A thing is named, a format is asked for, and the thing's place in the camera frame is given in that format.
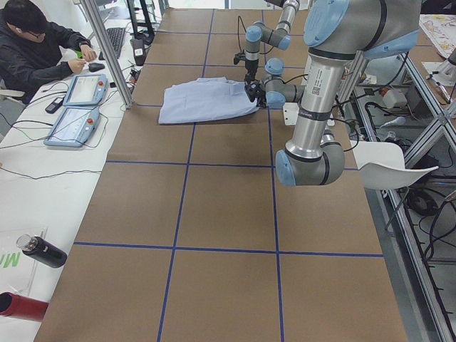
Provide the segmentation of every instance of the white table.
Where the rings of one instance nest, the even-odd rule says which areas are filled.
[[[106,23],[107,27],[124,27],[128,21],[112,20]],[[93,39],[94,49],[100,49]],[[74,53],[66,53],[64,60],[74,58]],[[128,33],[125,40],[119,64],[125,68],[124,75],[128,76],[130,62],[134,62],[133,51],[129,42]],[[88,67],[82,74],[88,73]],[[105,73],[110,82],[113,81],[107,68],[98,71]],[[65,79],[69,84],[72,77]],[[41,87],[34,98],[65,90],[63,84],[53,83]],[[10,129],[0,143],[0,163],[5,169],[32,177],[54,175],[69,170],[101,171],[105,164],[106,155],[112,145],[124,113],[124,105],[118,93],[112,94],[115,89],[109,89],[104,97],[109,100],[101,105],[101,117],[97,129],[89,138],[87,144],[81,148],[46,147],[41,140],[30,141],[22,132]],[[18,120],[37,120],[54,123],[60,108],[54,114],[48,114],[44,108],[58,95],[49,96],[30,104]],[[19,123],[30,138],[40,139],[47,136],[50,127],[38,123]],[[30,180],[19,175],[13,175],[0,170],[0,232],[22,229],[46,229],[45,239],[69,253],[74,242],[79,225],[84,217],[88,203],[97,184],[100,173],[73,173],[42,180]],[[28,296],[42,301],[50,301],[59,276],[63,268],[52,269],[44,264],[37,263],[36,273]],[[0,317],[0,341],[29,342],[33,341],[40,323],[18,320],[15,318]]]

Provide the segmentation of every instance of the black keyboard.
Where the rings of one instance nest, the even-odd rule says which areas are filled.
[[[122,52],[122,45],[123,45],[123,37],[125,36],[125,28],[124,27],[111,27],[106,29],[106,33],[108,34],[109,39],[114,48],[115,57],[120,57],[120,52]],[[104,61],[103,52],[100,52],[98,57],[100,61]]]

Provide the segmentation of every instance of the hand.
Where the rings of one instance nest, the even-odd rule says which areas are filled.
[[[94,61],[95,59],[97,59],[97,53],[89,45],[84,44],[84,45],[81,45],[80,48],[81,48],[81,53],[83,54],[83,58],[87,62],[91,62],[91,61]]]
[[[70,67],[71,71],[73,71],[73,73],[81,73],[85,64],[86,61],[79,58],[74,58],[71,61],[68,61],[68,66]]]

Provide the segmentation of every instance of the white cloth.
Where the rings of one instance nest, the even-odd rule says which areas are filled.
[[[258,110],[250,102],[243,82],[198,78],[165,90],[158,123],[196,123],[230,119]]]

